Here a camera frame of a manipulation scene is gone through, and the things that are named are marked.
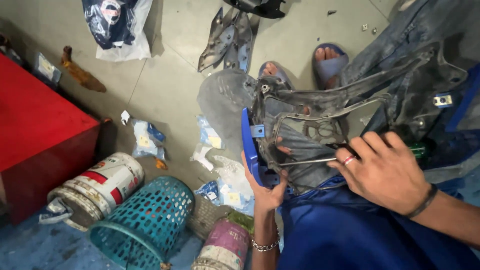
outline person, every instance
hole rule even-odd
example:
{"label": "person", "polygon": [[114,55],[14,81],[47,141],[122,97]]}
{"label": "person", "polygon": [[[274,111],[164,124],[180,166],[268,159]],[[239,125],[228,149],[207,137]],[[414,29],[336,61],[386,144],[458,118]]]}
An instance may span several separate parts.
{"label": "person", "polygon": [[[480,208],[427,183],[413,153],[394,132],[367,132],[351,139],[350,146],[359,159],[341,148],[337,161],[328,163],[348,184],[337,188],[335,197],[358,195],[376,210],[312,197],[282,209],[281,254],[274,215],[283,208],[288,173],[282,171],[280,184],[270,190],[245,170],[255,195],[252,270],[480,268],[467,246],[480,247]],[[247,168],[243,153],[242,158]]]}

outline black plastic part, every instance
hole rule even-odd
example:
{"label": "black plastic part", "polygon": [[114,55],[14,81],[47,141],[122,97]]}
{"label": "black plastic part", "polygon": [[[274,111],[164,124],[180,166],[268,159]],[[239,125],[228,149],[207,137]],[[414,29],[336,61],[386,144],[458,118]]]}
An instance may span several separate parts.
{"label": "black plastic part", "polygon": [[280,11],[280,5],[284,0],[268,0],[262,4],[261,0],[223,0],[225,3],[243,11],[258,15],[267,19],[278,19],[285,17]]}

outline left hand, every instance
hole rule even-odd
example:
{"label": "left hand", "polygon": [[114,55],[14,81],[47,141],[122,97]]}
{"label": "left hand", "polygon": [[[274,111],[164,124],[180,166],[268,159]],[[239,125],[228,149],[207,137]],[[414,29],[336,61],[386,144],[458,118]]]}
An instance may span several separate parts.
{"label": "left hand", "polygon": [[282,170],[280,172],[280,184],[276,185],[273,189],[268,189],[260,186],[250,173],[243,151],[241,153],[241,159],[243,160],[243,167],[245,168],[245,177],[253,190],[253,195],[255,195],[255,211],[269,212],[275,210],[283,202],[283,194],[285,193],[285,188],[288,183],[287,171]]}

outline teal plastic basket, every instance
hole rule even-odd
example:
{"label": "teal plastic basket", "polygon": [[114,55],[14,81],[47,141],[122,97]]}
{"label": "teal plastic basket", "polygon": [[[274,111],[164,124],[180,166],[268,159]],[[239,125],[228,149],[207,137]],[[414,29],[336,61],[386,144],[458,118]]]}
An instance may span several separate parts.
{"label": "teal plastic basket", "polygon": [[92,225],[87,237],[128,270],[159,270],[160,262],[168,262],[193,206],[193,193],[182,181],[160,176]]}

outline blue cloth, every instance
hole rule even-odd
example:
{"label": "blue cloth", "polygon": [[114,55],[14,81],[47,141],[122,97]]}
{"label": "blue cloth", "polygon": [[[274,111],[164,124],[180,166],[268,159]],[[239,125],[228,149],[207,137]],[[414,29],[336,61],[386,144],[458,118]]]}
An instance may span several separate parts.
{"label": "blue cloth", "polygon": [[[334,177],[325,185],[344,181]],[[438,185],[456,191],[463,179]],[[315,190],[280,208],[285,246],[278,270],[480,269],[468,246],[351,192],[347,186]]]}

